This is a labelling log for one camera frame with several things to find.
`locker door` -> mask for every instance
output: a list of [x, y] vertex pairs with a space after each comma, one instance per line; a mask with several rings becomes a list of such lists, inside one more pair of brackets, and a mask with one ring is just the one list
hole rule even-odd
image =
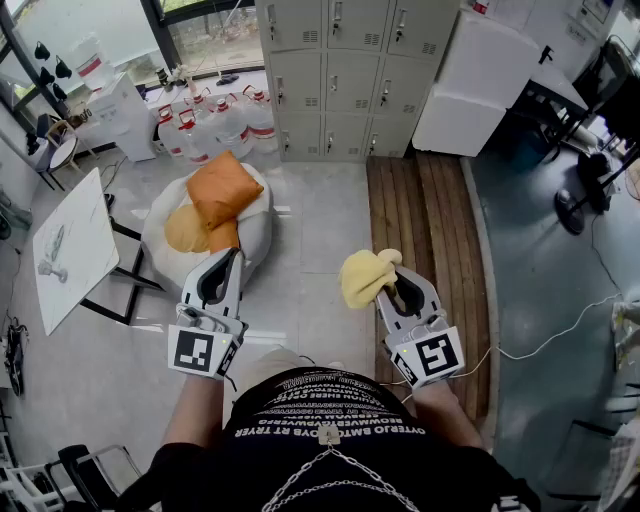
[[389, 0], [329, 0], [329, 48], [380, 51]]
[[439, 62], [459, 7], [459, 0], [398, 0], [388, 53]]
[[327, 64], [327, 110], [369, 111], [378, 57], [350, 53], [332, 53]]
[[329, 160], [362, 160], [367, 116], [328, 112], [324, 127], [324, 155]]
[[388, 56], [375, 98], [376, 114], [412, 115], [433, 84], [437, 66], [425, 60]]
[[411, 138], [413, 121], [407, 116], [376, 116], [365, 142], [365, 153], [402, 158]]
[[319, 53], [277, 53], [269, 61], [278, 111], [320, 110]]
[[320, 48], [322, 10], [317, 0], [262, 0], [256, 6], [269, 50]]
[[280, 147], [287, 160], [316, 160], [320, 154], [320, 114], [287, 112], [278, 115]]

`yellow cloth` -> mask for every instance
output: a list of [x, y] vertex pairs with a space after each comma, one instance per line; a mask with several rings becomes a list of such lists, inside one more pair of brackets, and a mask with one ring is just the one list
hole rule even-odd
[[376, 256], [371, 251], [358, 251], [349, 256], [340, 270], [342, 295], [351, 309], [364, 309], [375, 300], [383, 286], [398, 280], [395, 265], [402, 262], [402, 254], [384, 249]]

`wooden pallet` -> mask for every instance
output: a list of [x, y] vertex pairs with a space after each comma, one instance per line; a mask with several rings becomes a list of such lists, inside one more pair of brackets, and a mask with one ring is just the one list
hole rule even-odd
[[[480, 244], [459, 160], [431, 153], [418, 153], [416, 160], [370, 157], [367, 178], [374, 252], [398, 249], [404, 266], [434, 284], [472, 370], [490, 346], [489, 317]], [[398, 382], [403, 378], [382, 347], [386, 335], [376, 316], [376, 380]], [[489, 368], [485, 361], [474, 374], [451, 381], [472, 419], [487, 414]], [[399, 398], [409, 394], [404, 387], [392, 390]]]

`black chair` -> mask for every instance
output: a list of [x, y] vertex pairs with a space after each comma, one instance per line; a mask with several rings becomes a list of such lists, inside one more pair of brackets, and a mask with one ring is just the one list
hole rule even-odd
[[60, 460], [45, 466], [47, 476], [53, 483], [60, 499], [65, 504], [65, 510], [67, 509], [67, 505], [75, 505], [67, 502], [64, 496], [62, 496], [60, 488], [51, 474], [51, 470], [58, 465], [62, 465], [65, 469], [71, 482], [78, 490], [78, 494], [80, 494], [86, 504], [91, 507], [91, 510], [113, 510], [115, 508], [119, 493], [99, 459], [101, 455], [113, 450], [118, 450], [124, 454], [139, 478], [141, 476], [140, 470], [133, 462], [127, 449], [120, 445], [108, 446], [93, 453], [89, 453], [89, 450], [83, 444], [68, 446], [58, 452]]

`wire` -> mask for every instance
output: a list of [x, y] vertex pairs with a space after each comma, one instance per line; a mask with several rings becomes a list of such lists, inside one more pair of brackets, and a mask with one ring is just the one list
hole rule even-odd
[[[11, 301], [13, 300], [13, 292], [16, 286], [16, 278], [18, 277], [18, 274], [20, 273], [20, 267], [22, 266], [22, 252], [20, 252], [20, 250], [16, 249], [13, 245], [11, 245], [9, 242], [6, 242], [5, 240], [0, 240], [0, 242], [2, 242], [3, 244], [8, 245], [9, 247], [11, 247], [15, 253], [18, 255], [18, 270], [16, 270], [16, 273], [13, 274], [13, 277], [11, 278], [11, 295], [9, 295], [9, 302], [7, 303], [7, 310], [5, 311], [5, 316], [7, 317], [6, 319], [9, 320], [10, 322], [12, 322], [14, 320], [14, 318], [12, 318], [9, 315], [9, 308], [11, 307]], [[5, 326], [5, 321], [3, 319], [2, 322], [2, 330], [4, 331], [4, 326]]]
[[120, 160], [120, 162], [118, 163], [113, 163], [113, 164], [109, 164], [107, 165], [104, 170], [102, 171], [102, 174], [100, 174], [100, 177], [104, 176], [104, 174], [107, 172], [107, 169], [109, 167], [114, 167], [115, 170], [113, 171], [113, 176], [111, 176], [111, 179], [109, 180], [109, 183], [107, 183], [105, 185], [105, 187], [102, 189], [103, 192], [106, 192], [107, 189], [109, 188], [109, 185], [111, 185], [111, 183], [113, 183], [113, 180], [116, 177], [116, 174], [118, 174], [118, 171], [120, 170], [120, 166], [124, 163], [124, 161], [127, 159], [127, 157], [125, 156], [122, 160]]

